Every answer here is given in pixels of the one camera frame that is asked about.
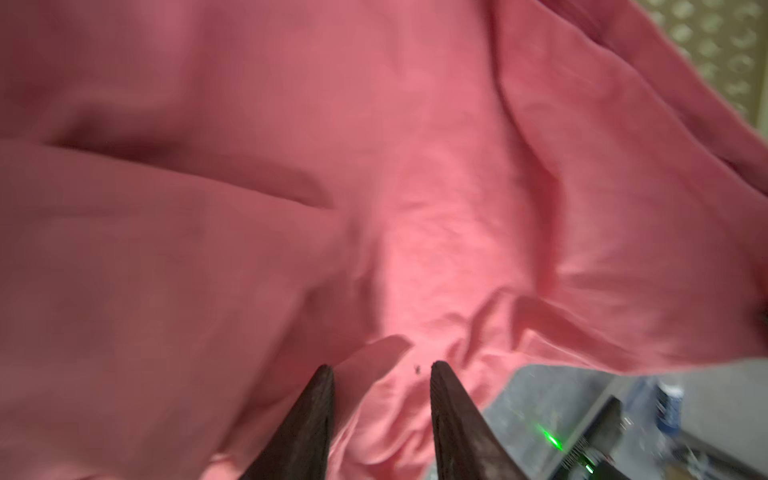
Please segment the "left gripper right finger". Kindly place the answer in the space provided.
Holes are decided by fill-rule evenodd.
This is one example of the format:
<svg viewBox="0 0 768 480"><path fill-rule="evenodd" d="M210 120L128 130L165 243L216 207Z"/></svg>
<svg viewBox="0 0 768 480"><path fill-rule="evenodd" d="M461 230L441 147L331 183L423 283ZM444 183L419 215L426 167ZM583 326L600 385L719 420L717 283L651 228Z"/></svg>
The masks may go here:
<svg viewBox="0 0 768 480"><path fill-rule="evenodd" d="M445 361L431 367L430 402L440 479L525 477Z"/></svg>

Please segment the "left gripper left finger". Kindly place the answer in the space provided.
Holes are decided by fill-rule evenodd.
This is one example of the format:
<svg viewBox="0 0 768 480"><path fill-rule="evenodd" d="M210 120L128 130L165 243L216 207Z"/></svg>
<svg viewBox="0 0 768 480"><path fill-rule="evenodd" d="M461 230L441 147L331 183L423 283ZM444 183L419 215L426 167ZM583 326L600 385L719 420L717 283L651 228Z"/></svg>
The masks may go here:
<svg viewBox="0 0 768 480"><path fill-rule="evenodd" d="M241 480L324 480L334 435L335 383L320 366Z"/></svg>

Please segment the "pink t shirt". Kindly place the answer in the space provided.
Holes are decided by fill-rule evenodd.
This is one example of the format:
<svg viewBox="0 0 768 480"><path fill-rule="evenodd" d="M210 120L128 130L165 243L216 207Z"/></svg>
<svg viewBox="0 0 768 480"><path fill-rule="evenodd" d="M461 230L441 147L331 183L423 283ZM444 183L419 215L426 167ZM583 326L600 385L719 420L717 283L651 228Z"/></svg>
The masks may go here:
<svg viewBox="0 0 768 480"><path fill-rule="evenodd" d="M312 374L333 479L429 369L763 357L767 146L633 1L5 1L1 475L234 479Z"/></svg>

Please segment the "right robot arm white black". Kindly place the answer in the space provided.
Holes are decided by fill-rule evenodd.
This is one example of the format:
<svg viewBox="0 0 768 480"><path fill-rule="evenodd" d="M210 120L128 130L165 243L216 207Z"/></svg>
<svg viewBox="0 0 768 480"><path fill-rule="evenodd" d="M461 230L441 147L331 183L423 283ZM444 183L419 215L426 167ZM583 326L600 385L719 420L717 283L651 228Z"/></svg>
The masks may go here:
<svg viewBox="0 0 768 480"><path fill-rule="evenodd" d="M589 421L550 479L628 479L613 462L629 428L623 403L611 395Z"/></svg>

